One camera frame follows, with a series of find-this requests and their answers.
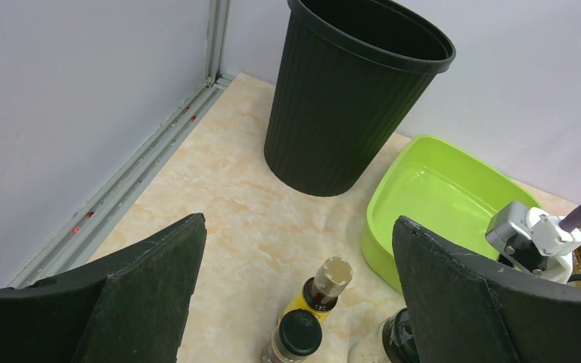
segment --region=green tray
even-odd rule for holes
[[[438,138],[418,136],[399,153],[368,204],[362,254],[401,293],[391,242],[395,221],[408,216],[451,242],[497,259],[484,232],[491,217],[512,200],[540,206],[485,163]]]

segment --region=marble countertop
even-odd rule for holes
[[[91,260],[196,212],[208,238],[178,362],[255,362],[278,314],[329,256],[353,267],[353,282],[323,325],[310,361],[342,363],[350,347],[405,307],[365,263],[359,243],[366,206],[409,142],[394,134],[353,188],[312,197],[279,181],[264,160],[275,87],[240,74],[160,170]],[[552,213],[575,205],[523,185]]]

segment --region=white wall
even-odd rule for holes
[[[209,6],[0,0],[0,287],[200,84]]]
[[[581,201],[581,0],[401,0],[457,58],[397,132],[437,135],[508,175]],[[275,82],[285,0],[233,0],[222,71]]]

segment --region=glass bottle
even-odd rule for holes
[[[419,363],[409,312],[402,309],[382,321],[350,351],[349,363]]]
[[[262,351],[261,363],[305,361],[322,343],[322,327],[306,310],[288,312],[275,327]]]
[[[302,309],[311,312],[322,323],[352,279],[353,269],[345,259],[337,256],[327,259],[315,276],[308,279],[302,290],[290,301],[279,321],[288,312]]]

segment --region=trash can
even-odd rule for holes
[[[288,0],[264,156],[298,191],[349,190],[455,58],[433,24],[391,0]]]

